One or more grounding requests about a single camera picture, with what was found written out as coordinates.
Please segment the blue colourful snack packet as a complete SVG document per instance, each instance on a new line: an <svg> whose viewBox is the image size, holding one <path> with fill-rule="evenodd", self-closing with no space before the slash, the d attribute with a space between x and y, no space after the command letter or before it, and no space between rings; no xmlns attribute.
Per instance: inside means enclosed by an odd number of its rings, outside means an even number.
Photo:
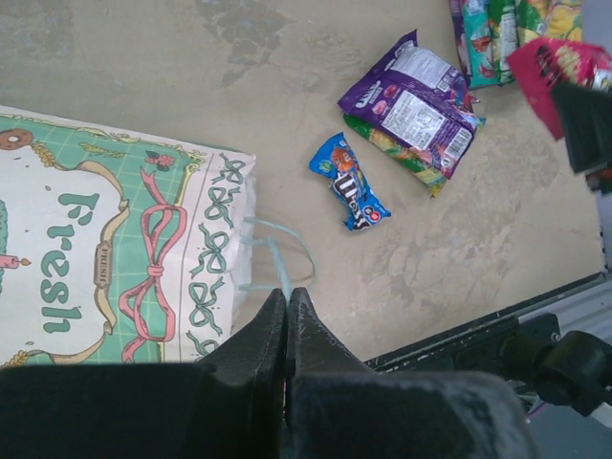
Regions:
<svg viewBox="0 0 612 459"><path fill-rule="evenodd" d="M391 217L371 189L343 133L332 136L318 149L309 169L328 180L331 191L347 210L344 225L349 230L372 228Z"/></svg>

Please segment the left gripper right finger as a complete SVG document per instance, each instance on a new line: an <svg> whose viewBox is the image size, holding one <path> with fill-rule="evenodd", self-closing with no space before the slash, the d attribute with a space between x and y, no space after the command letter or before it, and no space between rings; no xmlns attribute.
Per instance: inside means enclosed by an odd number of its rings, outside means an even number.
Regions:
<svg viewBox="0 0 612 459"><path fill-rule="evenodd" d="M293 290L287 412L296 458L536 458L511 388L486 373L377 373Z"/></svg>

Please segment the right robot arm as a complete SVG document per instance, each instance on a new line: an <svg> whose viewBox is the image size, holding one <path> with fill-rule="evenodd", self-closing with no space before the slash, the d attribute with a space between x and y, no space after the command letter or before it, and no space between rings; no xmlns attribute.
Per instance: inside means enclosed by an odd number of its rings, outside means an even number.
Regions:
<svg viewBox="0 0 612 459"><path fill-rule="evenodd" d="M611 276L611 92L560 83L552 91L570 165L596 196L606 276ZM500 350L512 379L547 404L611 427L611 338L568 331L556 342L512 338Z"/></svg>

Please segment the yellow green snack packet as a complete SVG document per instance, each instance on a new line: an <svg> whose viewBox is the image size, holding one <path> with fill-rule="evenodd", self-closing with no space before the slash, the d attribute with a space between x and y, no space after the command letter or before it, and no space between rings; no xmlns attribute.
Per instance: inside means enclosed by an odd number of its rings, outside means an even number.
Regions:
<svg viewBox="0 0 612 459"><path fill-rule="evenodd" d="M519 46L540 36L582 41L581 0L515 1Z"/></svg>
<svg viewBox="0 0 612 459"><path fill-rule="evenodd" d="M406 147L396 139L388 136L358 117L343 115L345 123L379 148L386 156L390 157L402 167L410 171L429 189L431 196L440 194L448 178L443 173L442 157L436 150L420 150L416 147Z"/></svg>

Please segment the purple jelly snack packet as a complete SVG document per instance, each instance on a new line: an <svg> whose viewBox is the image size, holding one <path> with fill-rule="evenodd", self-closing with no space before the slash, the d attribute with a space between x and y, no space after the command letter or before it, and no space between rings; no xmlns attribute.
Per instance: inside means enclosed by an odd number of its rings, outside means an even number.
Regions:
<svg viewBox="0 0 612 459"><path fill-rule="evenodd" d="M406 147L436 150L449 179L485 120L462 74L418 44L416 31L396 44L338 101Z"/></svg>

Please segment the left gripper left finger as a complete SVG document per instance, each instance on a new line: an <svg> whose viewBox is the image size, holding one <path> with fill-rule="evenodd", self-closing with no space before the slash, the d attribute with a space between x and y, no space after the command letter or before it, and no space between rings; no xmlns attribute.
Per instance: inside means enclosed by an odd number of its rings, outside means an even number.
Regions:
<svg viewBox="0 0 612 459"><path fill-rule="evenodd" d="M287 342L274 290L194 363L26 365L1 373L5 458L276 458Z"/></svg>

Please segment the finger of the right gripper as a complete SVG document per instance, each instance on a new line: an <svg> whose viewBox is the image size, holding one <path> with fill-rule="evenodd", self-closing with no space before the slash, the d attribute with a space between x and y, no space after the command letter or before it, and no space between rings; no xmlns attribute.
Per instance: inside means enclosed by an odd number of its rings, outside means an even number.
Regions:
<svg viewBox="0 0 612 459"><path fill-rule="evenodd" d="M552 90L570 166L592 192L611 193L611 92L561 82Z"/></svg>

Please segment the teal mint candy packet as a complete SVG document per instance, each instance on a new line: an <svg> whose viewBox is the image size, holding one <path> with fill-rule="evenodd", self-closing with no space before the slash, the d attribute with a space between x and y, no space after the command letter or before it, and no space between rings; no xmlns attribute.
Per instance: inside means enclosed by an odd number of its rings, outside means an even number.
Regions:
<svg viewBox="0 0 612 459"><path fill-rule="evenodd" d="M471 89L499 83L492 52L488 5L489 1L481 0L461 2Z"/></svg>

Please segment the red snack packet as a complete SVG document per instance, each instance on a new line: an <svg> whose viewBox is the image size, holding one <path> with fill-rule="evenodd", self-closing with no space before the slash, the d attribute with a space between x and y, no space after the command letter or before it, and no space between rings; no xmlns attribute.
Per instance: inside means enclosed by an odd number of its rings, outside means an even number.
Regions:
<svg viewBox="0 0 612 459"><path fill-rule="evenodd" d="M611 54L599 45L540 36L511 53L507 63L535 114L557 141L564 137L552 98L557 84L611 88Z"/></svg>

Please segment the green patterned paper bag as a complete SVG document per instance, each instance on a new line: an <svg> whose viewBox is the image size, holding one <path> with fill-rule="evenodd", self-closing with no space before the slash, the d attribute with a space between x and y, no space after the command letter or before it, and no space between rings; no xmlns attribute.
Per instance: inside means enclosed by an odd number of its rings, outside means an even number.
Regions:
<svg viewBox="0 0 612 459"><path fill-rule="evenodd" d="M198 361L256 289L255 158L1 110L1 364Z"/></svg>

